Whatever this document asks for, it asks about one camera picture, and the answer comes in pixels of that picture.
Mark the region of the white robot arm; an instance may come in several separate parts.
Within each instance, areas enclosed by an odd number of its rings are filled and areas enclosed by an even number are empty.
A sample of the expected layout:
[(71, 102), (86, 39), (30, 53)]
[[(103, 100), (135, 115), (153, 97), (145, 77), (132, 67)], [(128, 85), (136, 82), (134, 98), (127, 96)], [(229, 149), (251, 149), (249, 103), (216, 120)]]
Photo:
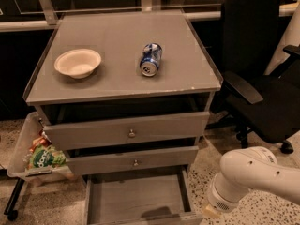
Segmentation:
[(278, 165), (275, 155), (262, 146), (235, 149), (220, 159), (202, 204), (202, 213), (219, 218), (231, 213), (252, 190), (277, 195), (300, 204), (300, 170)]

